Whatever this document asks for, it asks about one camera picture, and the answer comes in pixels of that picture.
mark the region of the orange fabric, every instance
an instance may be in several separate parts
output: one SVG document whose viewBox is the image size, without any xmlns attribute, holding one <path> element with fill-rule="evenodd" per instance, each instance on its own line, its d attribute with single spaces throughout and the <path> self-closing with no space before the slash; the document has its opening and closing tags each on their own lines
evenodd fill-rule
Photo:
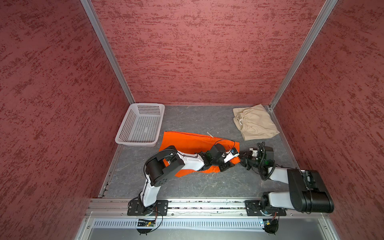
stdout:
<svg viewBox="0 0 384 240">
<path fill-rule="evenodd" d="M 176 149 L 180 152 L 194 154 L 197 152 L 206 152 L 212 148 L 212 146 L 218 140 L 222 138 L 218 137 L 210 137 L 206 135 L 189 133 L 189 132 L 164 132 L 163 142 L 161 143 L 159 151 L 174 145 Z M 233 142 L 231 140 L 222 140 L 220 142 L 221 145 L 225 147 L 226 150 L 229 150 L 233 147 Z M 240 151 L 240 144 L 235 142 L 235 148 L 237 151 Z M 240 162 L 238 157 L 235 157 L 231 160 L 233 164 L 237 164 Z M 195 170 L 190 169 L 182 169 L 175 176 L 182 177 L 192 172 L 196 172 Z M 212 172 L 220 172 L 218 166 L 211 166 L 209 169 L 205 171 L 201 171 L 203 173 L 212 173 Z"/>
</svg>

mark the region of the folded orange garment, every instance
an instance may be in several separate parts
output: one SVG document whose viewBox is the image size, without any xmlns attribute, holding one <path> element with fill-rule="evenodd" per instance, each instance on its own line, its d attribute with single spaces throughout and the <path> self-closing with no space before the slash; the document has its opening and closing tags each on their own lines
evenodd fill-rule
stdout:
<svg viewBox="0 0 384 240">
<path fill-rule="evenodd" d="M 218 137 L 210 137 L 206 135 L 189 133 L 189 132 L 164 132 L 163 142 L 161 143 L 159 151 L 174 145 L 176 149 L 180 152 L 194 154 L 197 152 L 206 152 L 212 148 L 212 146 L 218 140 L 222 138 Z M 233 147 L 233 141 L 231 140 L 222 140 L 220 142 L 221 145 L 225 147 L 226 150 L 230 150 Z M 235 142 L 235 148 L 239 152 L 240 144 Z M 231 160 L 233 164 L 237 164 L 240 162 L 238 157 L 235 157 Z M 192 172 L 196 172 L 195 170 L 190 169 L 182 169 L 175 176 L 182 177 Z M 218 166 L 211 166 L 209 169 L 205 171 L 201 171 L 203 173 L 211 173 L 211 172 L 220 172 Z"/>
</svg>

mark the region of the white plastic basket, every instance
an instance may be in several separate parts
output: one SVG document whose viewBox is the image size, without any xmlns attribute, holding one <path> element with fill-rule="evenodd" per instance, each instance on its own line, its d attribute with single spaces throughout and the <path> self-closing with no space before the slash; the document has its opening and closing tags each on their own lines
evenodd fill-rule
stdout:
<svg viewBox="0 0 384 240">
<path fill-rule="evenodd" d="M 153 147 L 159 138 L 164 105 L 134 103 L 128 108 L 115 141 L 128 146 Z"/>
</svg>

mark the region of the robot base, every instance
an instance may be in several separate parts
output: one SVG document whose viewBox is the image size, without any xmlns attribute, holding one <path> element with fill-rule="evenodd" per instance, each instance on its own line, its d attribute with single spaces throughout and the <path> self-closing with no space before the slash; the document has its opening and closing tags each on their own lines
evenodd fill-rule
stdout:
<svg viewBox="0 0 384 240">
<path fill-rule="evenodd" d="M 152 209 L 157 207 L 157 212 L 161 215 L 166 216 L 168 210 L 168 200 L 157 200 L 156 203 L 149 207 L 144 205 L 139 200 L 131 200 L 128 204 L 128 216 L 154 216 L 156 212 Z"/>
<path fill-rule="evenodd" d="M 265 206 L 264 209 L 260 207 L 260 201 L 259 200 L 246 200 L 244 201 L 245 208 L 247 210 L 248 216 L 274 216 L 275 212 L 277 216 L 286 216 L 287 213 L 285 212 L 285 208 L 281 207 L 269 207 Z"/>
</svg>

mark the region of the black mounting plate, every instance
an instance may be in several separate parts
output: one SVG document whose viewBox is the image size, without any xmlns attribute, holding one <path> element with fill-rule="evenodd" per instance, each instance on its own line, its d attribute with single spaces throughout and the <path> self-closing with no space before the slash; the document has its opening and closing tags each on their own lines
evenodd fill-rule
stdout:
<svg viewBox="0 0 384 240">
<path fill-rule="evenodd" d="M 268 217 L 260 211 L 259 207 L 259 200 L 245 200 L 245 209 L 247 210 L 247 216 L 263 216 Z M 281 207 L 266 207 L 266 210 L 269 212 L 276 212 L 277 216 L 287 216 L 287 213 L 285 212 L 285 208 Z"/>
<path fill-rule="evenodd" d="M 157 200 L 156 205 L 157 211 L 161 215 L 166 216 L 168 210 L 168 200 Z M 151 212 L 151 210 L 146 209 L 143 205 L 139 204 L 138 200 L 131 200 L 128 204 L 128 216 L 154 216 L 156 212 Z"/>
</svg>

